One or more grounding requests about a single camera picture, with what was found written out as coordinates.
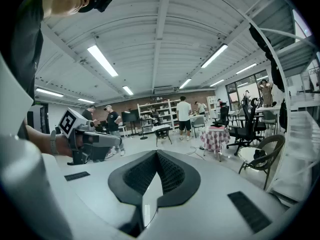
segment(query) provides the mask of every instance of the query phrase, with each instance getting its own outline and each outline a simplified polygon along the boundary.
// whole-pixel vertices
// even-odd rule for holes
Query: pink checkered tablecloth
[[[201,131],[200,139],[203,142],[204,149],[213,151],[217,156],[219,154],[220,144],[222,142],[225,142],[226,144],[229,143],[230,134],[228,128],[219,131],[203,129]]]

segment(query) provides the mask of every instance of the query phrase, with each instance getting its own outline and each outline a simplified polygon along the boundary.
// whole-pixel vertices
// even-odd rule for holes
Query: hand
[[[78,148],[81,148],[84,145],[83,142],[83,135],[82,134],[76,134],[75,136],[75,141],[76,141],[76,146]],[[64,136],[63,134],[59,134],[56,136],[56,150],[58,151],[58,153],[62,156],[68,156],[72,158],[72,150],[69,147],[69,143],[68,143],[68,139],[66,136]]]

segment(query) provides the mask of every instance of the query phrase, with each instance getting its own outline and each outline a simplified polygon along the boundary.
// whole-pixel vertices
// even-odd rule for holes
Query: black rubber pad
[[[80,179],[80,178],[83,178],[83,177],[86,177],[89,175],[90,175],[89,173],[87,173],[86,171],[83,171],[83,172],[78,172],[75,174],[66,175],[64,177],[65,177],[66,181],[69,182],[69,181]]]
[[[228,197],[254,233],[271,224],[263,212],[241,191],[228,194]]]

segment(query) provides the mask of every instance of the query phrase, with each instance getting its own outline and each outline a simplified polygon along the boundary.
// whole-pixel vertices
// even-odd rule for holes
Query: wrist watch
[[[57,151],[57,145],[56,145],[56,131],[55,130],[53,130],[51,132],[50,147],[51,147],[51,154],[52,155],[59,155],[59,152]]]

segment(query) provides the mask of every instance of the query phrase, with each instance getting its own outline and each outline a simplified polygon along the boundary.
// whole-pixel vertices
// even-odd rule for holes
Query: floor
[[[226,144],[222,144],[222,157],[221,162],[216,160],[213,157],[212,152],[207,150],[201,150],[199,149],[200,146],[202,146],[202,142],[199,137],[200,128],[196,129],[196,135],[197,138],[194,136],[191,138],[190,141],[186,140],[186,134],[183,134],[183,140],[180,140],[179,132],[173,132],[172,130],[169,131],[169,136],[172,141],[172,144],[170,143],[169,139],[159,139],[158,140],[158,146],[156,147],[156,136],[154,134],[147,134],[147,139],[141,140],[141,136],[135,135],[133,137],[127,137],[122,138],[124,148],[125,148],[125,156],[130,156],[142,151],[150,151],[150,150],[167,150],[172,152],[177,152],[181,154],[185,154],[186,156],[193,157],[195,159],[203,159],[208,161],[208,163],[217,163],[221,166],[227,167],[235,172],[239,172],[239,169],[242,165],[242,160],[238,156],[234,156],[235,151],[237,150],[237,146],[231,146],[229,149],[226,149]],[[265,131],[265,136],[272,135],[274,132],[273,129],[267,129]],[[235,142],[235,138],[231,137],[230,144]],[[252,147],[256,147],[259,144],[259,142],[255,141],[252,144]],[[114,155],[113,157],[110,157],[106,160],[114,160],[114,159],[120,159],[120,153]],[[67,162],[71,161],[71,158],[69,157],[63,157],[58,156],[56,157],[57,162],[60,166],[64,166]],[[268,180],[271,182],[272,177],[275,174],[275,171],[277,169],[277,165],[279,163],[280,156],[276,159],[274,164],[272,165],[270,176]],[[241,177],[247,179],[257,187],[263,189],[265,180],[266,180],[266,174],[263,171],[257,171],[251,168],[247,168],[246,170],[242,169]],[[149,222],[152,220],[157,207],[157,198],[163,195],[162,192],[162,185],[160,181],[160,177],[158,174],[155,175],[154,179],[152,180],[150,186],[148,187],[146,193],[143,196],[143,213],[144,213],[144,224],[147,226]]]

